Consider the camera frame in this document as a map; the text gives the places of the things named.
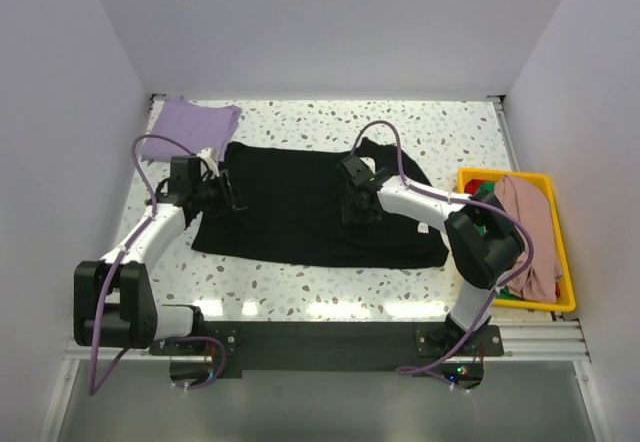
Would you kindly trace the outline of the black t shirt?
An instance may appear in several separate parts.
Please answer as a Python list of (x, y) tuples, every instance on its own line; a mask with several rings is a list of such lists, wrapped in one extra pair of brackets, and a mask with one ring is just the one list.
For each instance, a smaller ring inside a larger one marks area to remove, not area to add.
[(321, 267), (441, 267), (448, 250), (439, 231), (383, 213), (371, 223), (342, 219), (344, 153), (227, 146), (222, 168), (245, 203), (220, 218), (204, 216), (192, 243), (205, 254)]

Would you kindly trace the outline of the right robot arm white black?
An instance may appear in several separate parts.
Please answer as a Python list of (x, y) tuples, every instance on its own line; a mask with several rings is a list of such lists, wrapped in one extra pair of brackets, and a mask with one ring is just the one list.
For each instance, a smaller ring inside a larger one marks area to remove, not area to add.
[(373, 222), (389, 213), (447, 237), (463, 284), (446, 321), (461, 333), (473, 333), (487, 323), (500, 288), (524, 269), (516, 265), (517, 259), (525, 253), (526, 261), (532, 260), (530, 234), (492, 193), (472, 196), (438, 190), (402, 171), (373, 171), (355, 154), (339, 162), (337, 172), (345, 223)]

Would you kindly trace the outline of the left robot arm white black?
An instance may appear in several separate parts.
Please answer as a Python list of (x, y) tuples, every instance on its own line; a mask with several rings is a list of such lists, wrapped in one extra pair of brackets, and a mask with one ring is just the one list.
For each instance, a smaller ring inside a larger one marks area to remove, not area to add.
[(205, 156), (179, 156), (155, 187), (141, 220), (97, 261), (74, 271), (73, 336), (80, 346), (146, 349), (193, 336), (204, 323), (193, 305), (156, 302), (150, 275), (173, 241), (198, 217), (231, 215), (246, 205), (229, 171)]

